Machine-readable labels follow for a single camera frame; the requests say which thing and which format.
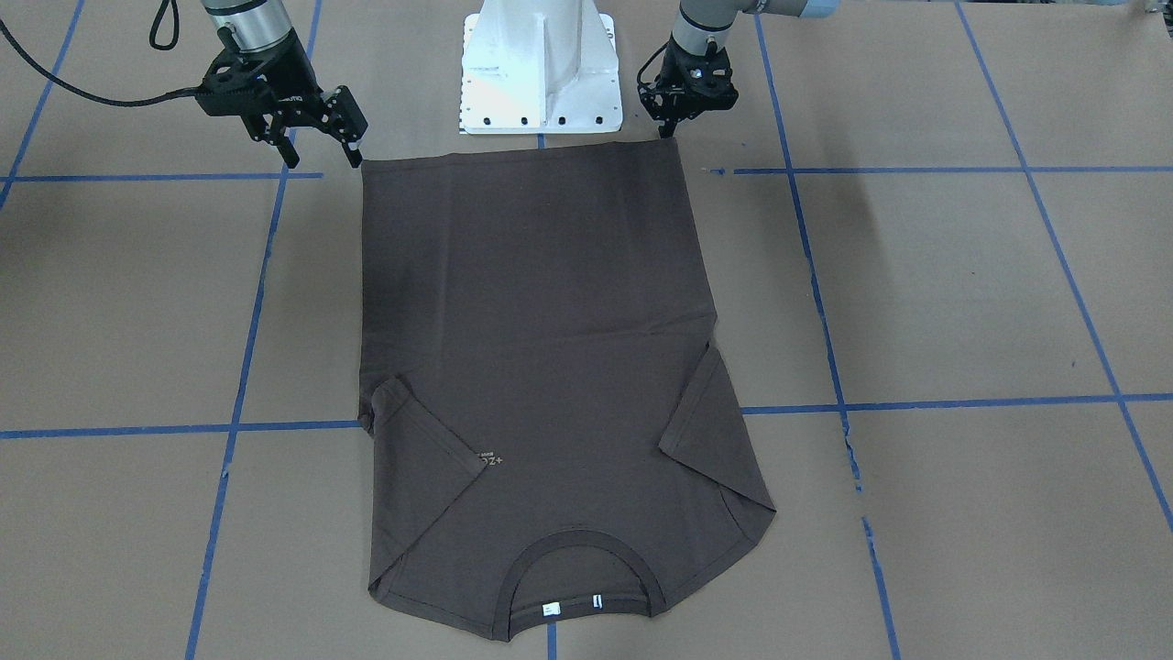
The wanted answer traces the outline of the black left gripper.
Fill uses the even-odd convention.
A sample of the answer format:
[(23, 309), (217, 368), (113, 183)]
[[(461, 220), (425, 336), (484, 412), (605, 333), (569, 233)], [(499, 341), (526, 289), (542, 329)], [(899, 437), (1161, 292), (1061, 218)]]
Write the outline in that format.
[(657, 122), (658, 137), (673, 138), (679, 122), (712, 110), (730, 110), (739, 98), (733, 84), (728, 52), (708, 43), (693, 55), (670, 40), (638, 72), (638, 96), (647, 116)]

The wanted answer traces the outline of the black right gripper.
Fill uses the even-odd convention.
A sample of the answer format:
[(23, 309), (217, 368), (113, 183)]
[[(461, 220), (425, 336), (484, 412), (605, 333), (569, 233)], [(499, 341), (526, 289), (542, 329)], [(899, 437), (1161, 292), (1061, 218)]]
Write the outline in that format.
[(348, 87), (323, 91), (296, 33), (257, 52), (242, 50), (232, 33), (219, 33), (218, 38), (224, 49), (196, 93), (206, 116), (242, 118), (250, 137), (273, 147), (289, 169), (301, 163), (289, 137), (294, 125), (330, 135), (340, 143), (350, 166), (360, 166), (368, 121)]

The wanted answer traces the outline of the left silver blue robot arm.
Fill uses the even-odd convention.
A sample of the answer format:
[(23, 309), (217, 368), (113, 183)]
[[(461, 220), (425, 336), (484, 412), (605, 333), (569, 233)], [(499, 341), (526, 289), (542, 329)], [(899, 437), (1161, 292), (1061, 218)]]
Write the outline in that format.
[(670, 38), (636, 74), (640, 106), (658, 137), (671, 138), (683, 122), (735, 106), (728, 33), (737, 18), (829, 18), (838, 8), (839, 1), (680, 1)]

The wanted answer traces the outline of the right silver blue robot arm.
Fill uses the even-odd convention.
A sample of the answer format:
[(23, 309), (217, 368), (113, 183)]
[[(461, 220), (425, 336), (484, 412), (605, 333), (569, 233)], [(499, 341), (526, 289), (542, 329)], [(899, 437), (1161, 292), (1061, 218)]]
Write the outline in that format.
[(346, 86), (325, 91), (280, 1), (205, 1), (223, 45), (196, 96), (206, 116), (235, 116), (248, 136), (273, 147), (285, 166), (298, 166), (289, 137), (310, 127), (339, 143), (350, 166), (360, 166), (367, 120)]

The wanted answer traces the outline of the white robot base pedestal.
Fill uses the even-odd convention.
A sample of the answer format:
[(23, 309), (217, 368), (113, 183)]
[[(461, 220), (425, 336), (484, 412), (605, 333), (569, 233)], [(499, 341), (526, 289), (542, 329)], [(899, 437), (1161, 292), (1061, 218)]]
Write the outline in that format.
[(465, 18), (457, 129), (468, 135), (621, 130), (613, 18), (594, 1), (486, 1)]

